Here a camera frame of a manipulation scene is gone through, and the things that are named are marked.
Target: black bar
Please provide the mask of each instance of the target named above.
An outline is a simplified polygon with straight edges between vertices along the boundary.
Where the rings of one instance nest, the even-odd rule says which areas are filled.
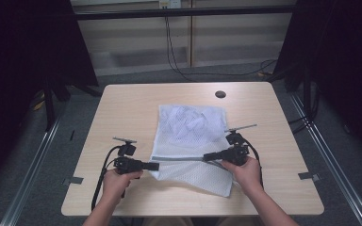
[[[308,11],[319,8],[321,8],[321,6],[296,7],[293,5],[247,7],[247,8],[168,8],[168,9],[144,9],[144,10],[128,10],[128,11],[77,12],[75,14],[57,14],[57,15],[42,16],[42,18],[85,21],[85,20],[130,19],[130,18],[151,18],[151,17],[291,13],[295,11]]]
[[[306,66],[304,69],[304,112],[307,120],[311,123],[311,82],[310,82],[310,69]]]
[[[46,108],[46,129],[49,131],[52,128],[52,125],[55,122],[55,109],[52,99],[52,90],[50,88],[48,75],[43,77],[43,93],[45,99],[45,108]]]

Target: wooden table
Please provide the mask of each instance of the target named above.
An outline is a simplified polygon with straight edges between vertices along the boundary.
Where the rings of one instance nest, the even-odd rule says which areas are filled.
[[[226,97],[216,97],[218,90],[224,91]],[[323,212],[313,181],[300,180],[298,176],[307,172],[307,167],[272,85],[249,82],[107,86],[74,172],[75,177],[84,181],[81,185],[70,185],[62,205],[63,215],[87,216],[91,212],[91,199],[107,152],[123,144],[113,137],[136,140],[133,157],[149,160],[158,107],[171,104],[223,107],[229,128],[257,124],[239,132],[259,152],[267,193],[290,215]],[[237,186],[232,187],[229,198],[224,198],[187,184],[157,181],[145,171],[139,180],[131,183],[113,215],[249,216],[257,212]]]

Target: aluminum rail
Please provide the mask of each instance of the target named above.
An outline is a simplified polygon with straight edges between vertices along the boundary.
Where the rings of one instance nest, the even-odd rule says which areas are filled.
[[[19,219],[19,217],[23,211],[23,208],[25,206],[25,202],[27,201],[28,196],[31,192],[31,188],[37,179],[43,159],[45,158],[46,154],[48,153],[52,140],[55,137],[60,120],[64,114],[65,107],[66,107],[66,105],[60,109],[58,117],[55,120],[52,128],[49,131],[45,132],[41,145],[40,145],[39,149],[37,150],[37,153],[34,156],[31,166],[29,167],[28,172],[25,175],[25,178],[23,179],[23,182],[20,185],[20,188],[17,191],[14,199],[10,203],[8,210],[5,213],[3,219],[0,223],[0,226],[16,225],[17,220]]]
[[[304,105],[300,98],[296,94],[292,94],[290,97],[300,116],[304,117]],[[339,185],[340,190],[345,196],[346,201],[354,211],[354,214],[360,222],[360,225],[362,225],[362,199],[357,194],[348,177],[345,175],[341,166],[335,159],[331,149],[328,147],[327,143],[323,139],[316,124],[313,121],[308,121],[307,119],[303,119],[303,121],[306,124],[307,131],[310,133],[310,136],[316,143],[317,148],[319,149],[319,152],[322,155],[325,163],[327,164],[329,170],[337,181],[337,184]]]
[[[33,19],[46,20],[108,20],[108,19],[131,19],[152,17],[183,17],[183,16],[214,16],[214,15],[240,15],[240,14],[273,14],[305,12],[322,9],[324,7],[307,6],[268,6],[268,7],[244,7],[244,8],[167,8],[167,9],[142,9],[127,11],[92,11],[76,12],[71,14],[31,15]]]

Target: white cloth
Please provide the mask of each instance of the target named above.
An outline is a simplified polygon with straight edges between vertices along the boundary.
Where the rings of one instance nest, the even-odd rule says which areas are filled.
[[[228,197],[232,174],[220,163],[202,162],[205,153],[227,149],[225,111],[215,106],[161,105],[151,161],[158,180],[185,182]]]

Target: black cable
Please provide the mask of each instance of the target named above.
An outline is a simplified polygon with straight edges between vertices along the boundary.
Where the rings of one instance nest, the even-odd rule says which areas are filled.
[[[289,121],[289,124],[293,124],[297,121],[300,120],[306,120],[304,121],[304,123],[302,125],[300,125],[299,127],[297,127],[296,129],[294,129],[292,131],[292,134],[297,134],[300,131],[302,131],[303,129],[306,128],[306,126],[310,125],[313,120],[316,118],[318,111],[319,111],[319,102],[320,102],[320,95],[321,95],[321,91],[319,89],[319,86],[316,86],[316,94],[315,94],[315,98],[314,98],[314,103],[313,106],[311,107],[311,119],[309,119],[306,115],[301,117],[300,119],[294,120],[294,121]]]
[[[108,166],[110,165],[110,164],[112,164],[114,162],[114,159],[113,160],[111,160],[109,163],[107,163],[107,166],[106,166],[106,169],[108,168]]]
[[[287,66],[285,69],[281,70],[280,72],[273,73],[272,76],[270,76],[269,78],[266,78],[265,81],[272,83],[272,82],[282,79],[284,77],[287,79],[286,74],[289,73],[291,70],[294,70],[295,68],[297,68],[299,65],[300,65],[299,61],[291,63],[289,66]]]
[[[262,168],[261,168],[261,164],[260,164],[260,157],[258,156],[258,152],[257,150],[254,148],[254,146],[245,138],[243,138],[243,141],[246,142],[246,144],[248,144],[248,147],[250,147],[252,149],[252,151],[254,152],[255,158],[258,162],[258,166],[260,167],[260,184],[261,186],[264,188],[263,186],[263,173],[262,173]]]
[[[105,173],[107,172],[108,158],[110,157],[111,153],[113,153],[113,151],[118,148],[120,148],[120,146],[116,146],[116,147],[110,149],[110,151],[107,153],[107,157],[105,159],[104,166],[102,167],[102,170],[101,170],[101,175],[99,175],[98,184],[96,185],[96,188],[95,188],[95,193],[93,193],[92,203],[90,205],[91,210],[93,210],[95,208],[96,200],[98,199],[99,191],[101,190],[101,186],[104,181]]]
[[[169,61],[169,65],[170,65],[170,67],[172,68],[172,70],[174,72],[181,74],[188,81],[197,82],[195,80],[187,78],[185,75],[202,75],[202,74],[205,74],[205,75],[243,76],[243,75],[249,75],[249,74],[252,74],[252,73],[260,73],[260,72],[263,72],[263,70],[265,68],[270,67],[274,62],[277,61],[277,59],[264,60],[264,61],[262,61],[260,63],[260,69],[249,72],[249,73],[182,73],[181,70],[178,68],[178,65],[176,63],[175,56],[174,56],[172,36],[171,36],[171,33],[170,33],[169,18],[165,17],[165,21],[166,21],[166,36],[167,36],[167,59]],[[172,65],[172,63],[170,61],[170,55],[169,55],[170,51],[172,52],[172,55],[173,55],[173,61],[174,61],[175,68],[173,67],[173,65]],[[268,62],[268,61],[271,61],[271,63],[269,63],[268,65],[263,67],[263,64],[265,62]]]

